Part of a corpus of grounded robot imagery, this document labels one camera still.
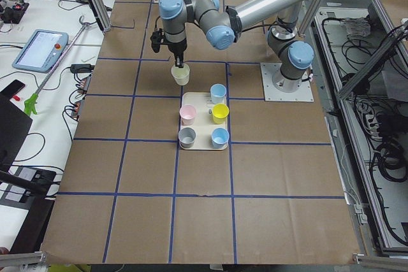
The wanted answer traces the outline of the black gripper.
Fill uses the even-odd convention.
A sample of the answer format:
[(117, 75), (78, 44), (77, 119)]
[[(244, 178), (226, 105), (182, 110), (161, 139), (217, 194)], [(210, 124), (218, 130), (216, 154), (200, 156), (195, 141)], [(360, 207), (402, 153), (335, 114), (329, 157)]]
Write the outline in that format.
[(185, 34), (166, 34), (167, 46), (175, 57), (175, 67), (184, 67), (184, 52), (187, 49), (187, 38)]

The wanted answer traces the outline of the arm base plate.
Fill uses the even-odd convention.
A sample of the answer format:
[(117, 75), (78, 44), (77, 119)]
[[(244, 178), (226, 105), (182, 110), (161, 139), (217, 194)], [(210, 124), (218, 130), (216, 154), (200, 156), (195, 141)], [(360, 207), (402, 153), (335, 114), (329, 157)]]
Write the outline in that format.
[(307, 71), (299, 80), (289, 80), (281, 73), (281, 63), (260, 64), (265, 101), (313, 103), (314, 97)]

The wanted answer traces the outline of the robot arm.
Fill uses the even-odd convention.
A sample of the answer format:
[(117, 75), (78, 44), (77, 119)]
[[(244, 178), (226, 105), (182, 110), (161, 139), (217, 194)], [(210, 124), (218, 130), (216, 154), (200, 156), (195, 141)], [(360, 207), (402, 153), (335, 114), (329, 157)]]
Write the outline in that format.
[(312, 47), (296, 40), (296, 24), (304, 0), (248, 0), (219, 11), (219, 0), (159, 0), (159, 17), (163, 28), (155, 28), (151, 47), (158, 53), (166, 45), (174, 55), (175, 66), (184, 67), (187, 48), (186, 24), (195, 23), (207, 41), (217, 50), (236, 43), (241, 34), (255, 28), (272, 16), (266, 40), (281, 61), (272, 77), (273, 86), (281, 92), (296, 92), (304, 72), (314, 59)]

